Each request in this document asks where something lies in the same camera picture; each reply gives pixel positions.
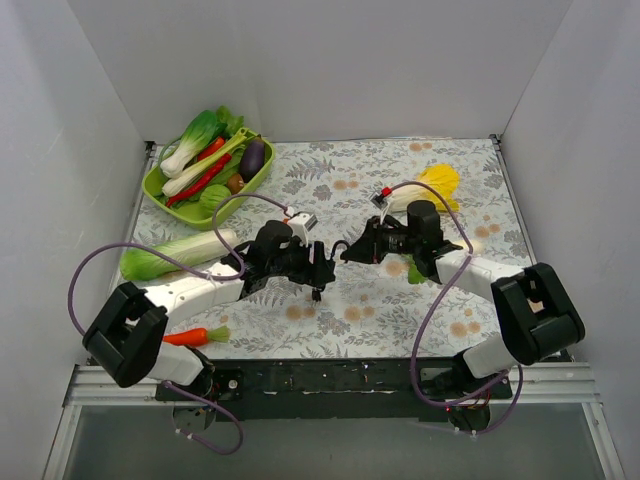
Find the green basket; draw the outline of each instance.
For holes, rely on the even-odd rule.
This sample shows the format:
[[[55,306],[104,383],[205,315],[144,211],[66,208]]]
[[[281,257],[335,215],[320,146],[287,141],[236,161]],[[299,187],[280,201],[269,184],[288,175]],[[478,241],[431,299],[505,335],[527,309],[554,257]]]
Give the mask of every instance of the green basket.
[[[255,132],[249,130],[249,136],[256,136]],[[242,193],[247,192],[255,192],[260,184],[267,178],[269,171],[271,171],[271,165],[273,164],[273,160],[276,158],[276,149],[273,147],[273,144],[264,141],[265,150],[264,150],[264,158],[265,163],[264,166],[260,169],[260,171],[245,184],[244,188],[240,191]],[[187,225],[196,228],[198,230],[211,230],[211,215],[207,215],[200,208],[199,202],[185,202],[178,208],[167,208],[165,205],[160,203],[156,196],[162,194],[162,186],[167,181],[167,177],[164,176],[162,170],[160,170],[159,165],[156,165],[151,169],[149,173],[144,177],[142,181],[142,191],[144,194],[149,197],[149,199],[155,203],[158,208],[164,210],[169,215],[176,217],[178,220],[186,223]],[[236,211],[236,209],[242,205],[242,203],[248,197],[238,197],[231,200],[227,203],[220,211],[218,212],[217,223],[221,225],[229,215]]]

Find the wall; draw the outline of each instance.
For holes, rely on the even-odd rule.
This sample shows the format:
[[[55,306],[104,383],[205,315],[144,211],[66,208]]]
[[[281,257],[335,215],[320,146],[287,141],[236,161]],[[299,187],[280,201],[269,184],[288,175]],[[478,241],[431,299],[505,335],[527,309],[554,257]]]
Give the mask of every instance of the wall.
[[[540,260],[566,283],[627,478],[640,478],[640,0],[574,0],[504,136]]]
[[[145,139],[225,102],[278,140],[503,132],[571,0],[69,0]]]
[[[123,235],[144,144],[64,0],[0,0],[0,465],[40,478],[80,337],[66,289],[89,251]],[[85,325],[114,256],[82,277]]]

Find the floral pattern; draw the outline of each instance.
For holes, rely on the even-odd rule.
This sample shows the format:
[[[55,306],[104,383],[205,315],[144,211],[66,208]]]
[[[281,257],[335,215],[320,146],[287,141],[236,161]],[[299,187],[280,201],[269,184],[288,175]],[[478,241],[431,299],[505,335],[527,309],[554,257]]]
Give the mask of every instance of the floral pattern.
[[[530,264],[489,140],[283,143],[276,144],[276,151],[273,169],[259,193],[296,210],[314,212],[319,223],[312,235],[325,245],[360,236],[365,220],[377,213],[369,202],[372,192],[412,179],[429,165],[447,163],[460,173],[454,194],[460,221],[471,237],[484,244],[483,255]],[[268,219],[279,216],[271,205],[249,199],[224,227],[246,240],[254,238]],[[446,237],[459,238],[451,219],[445,215],[442,219]],[[133,239],[152,245],[194,233],[145,198]],[[202,312],[175,331],[228,325],[228,344],[203,347],[211,358],[407,357],[427,307],[442,288],[431,282],[410,285],[408,268],[405,259],[394,255],[379,266],[338,262],[337,280],[327,287],[320,303],[312,302],[307,287],[271,279],[257,294]],[[453,355],[498,330],[491,303],[453,289],[427,327],[420,354]]]

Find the red chili pepper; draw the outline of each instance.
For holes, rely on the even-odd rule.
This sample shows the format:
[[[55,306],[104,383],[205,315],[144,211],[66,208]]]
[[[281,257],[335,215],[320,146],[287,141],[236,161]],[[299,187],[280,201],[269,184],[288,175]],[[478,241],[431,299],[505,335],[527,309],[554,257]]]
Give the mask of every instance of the red chili pepper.
[[[220,150],[222,145],[224,145],[224,138],[222,137],[216,138],[215,142],[209,144],[207,148],[205,148],[203,151],[201,151],[198,154],[198,156],[196,156],[196,163],[216,153],[218,150]]]
[[[178,193],[177,195],[174,195],[169,200],[167,200],[167,207],[170,207],[171,205],[173,205],[176,202],[179,202],[180,200],[186,200],[190,196],[195,195],[204,187],[206,187],[207,184],[211,181],[211,179],[215,177],[218,173],[220,173],[220,171],[229,162],[229,160],[231,160],[231,154],[225,153],[222,156],[222,158],[220,158],[220,160],[214,163],[213,166],[209,170],[207,170],[205,174],[202,177],[200,177],[200,179],[196,183],[194,183],[191,187]]]

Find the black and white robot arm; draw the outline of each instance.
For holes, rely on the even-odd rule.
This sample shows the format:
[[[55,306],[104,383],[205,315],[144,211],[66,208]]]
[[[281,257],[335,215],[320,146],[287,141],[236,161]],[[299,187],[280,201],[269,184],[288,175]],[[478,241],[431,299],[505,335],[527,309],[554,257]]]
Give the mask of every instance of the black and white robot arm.
[[[146,289],[130,282],[118,286],[87,329],[84,347],[121,387],[144,377],[191,385],[201,373],[206,376],[211,364],[196,349],[163,342],[166,331],[215,305],[261,290],[274,276],[311,286],[319,299],[335,280],[335,262],[325,257],[322,242],[310,239],[316,223],[308,213],[292,215],[287,223],[268,221],[255,240],[236,247],[245,269],[235,280],[213,280],[242,270],[237,259],[227,255],[203,272],[205,278],[185,276]]]
[[[378,203],[381,196],[373,200],[384,206]],[[448,283],[469,257],[444,239],[440,215],[425,200],[408,205],[406,226],[391,216],[370,218],[341,258],[376,264],[388,253],[411,255],[418,271],[440,284]],[[584,338],[582,320],[547,264],[520,267],[472,256],[455,286],[493,302],[500,324],[499,334],[454,357],[451,378],[461,390],[517,364],[541,361]]]

